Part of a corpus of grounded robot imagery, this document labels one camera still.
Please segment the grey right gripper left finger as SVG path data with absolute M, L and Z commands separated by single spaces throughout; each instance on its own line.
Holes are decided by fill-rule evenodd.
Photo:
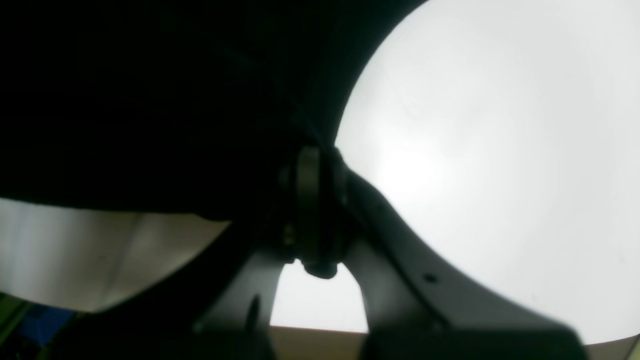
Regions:
M 53 360 L 271 360 L 268 330 L 285 264 L 321 259 L 321 152 L 305 146 L 194 260 L 140 294 L 85 317 Z

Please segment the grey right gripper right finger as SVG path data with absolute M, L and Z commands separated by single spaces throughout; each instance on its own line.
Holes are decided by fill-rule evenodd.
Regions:
M 362 360 L 585 360 L 576 333 L 496 294 L 438 255 L 340 152 L 330 169 L 359 285 Z

